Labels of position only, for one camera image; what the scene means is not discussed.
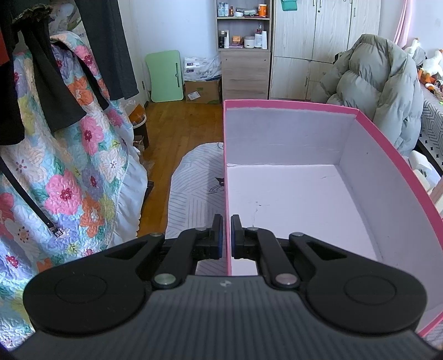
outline wooden cabinet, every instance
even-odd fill
[[[351,26],[348,49],[363,34],[378,34],[380,24],[380,0],[352,0]]]
[[[303,0],[284,12],[274,1],[271,98],[310,100],[335,55],[377,34],[381,0]]]
[[[281,5],[276,3],[274,32],[278,36],[274,38],[273,56],[311,60],[317,16],[316,0],[299,1],[297,6],[297,11],[283,11]]]
[[[349,1],[317,0],[312,60],[333,63],[335,54],[346,51],[350,22],[351,4]]]
[[[221,52],[223,100],[267,99],[270,60],[269,51]]]
[[[309,80],[308,60],[274,57],[272,68],[271,98],[305,99]]]

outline gray puffer jacket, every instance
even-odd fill
[[[361,110],[404,156],[417,143],[423,93],[416,64],[390,40],[362,35],[322,78],[311,101]]]

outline silver screw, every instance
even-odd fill
[[[282,285],[294,285],[298,278],[293,274],[278,274],[276,281]]]
[[[176,277],[172,274],[158,274],[154,277],[154,281],[159,285],[170,285],[176,281]]]

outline wooden shelf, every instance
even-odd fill
[[[255,47],[253,49],[248,49],[246,47],[230,47],[229,49],[218,49],[219,51],[270,51],[269,48],[268,49],[261,49],[259,47]]]
[[[230,20],[241,20],[241,19],[245,19],[245,20],[270,20],[268,17],[259,17],[259,16],[219,16],[217,17],[217,20],[225,20],[225,19],[230,19]]]

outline cardboard box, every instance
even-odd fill
[[[221,80],[185,81],[186,102],[220,104]]]
[[[443,222],[388,139],[359,110],[226,100],[226,243],[230,219],[288,239],[302,232],[415,276],[427,292],[417,331],[443,319]],[[256,275],[231,257],[229,275]]]

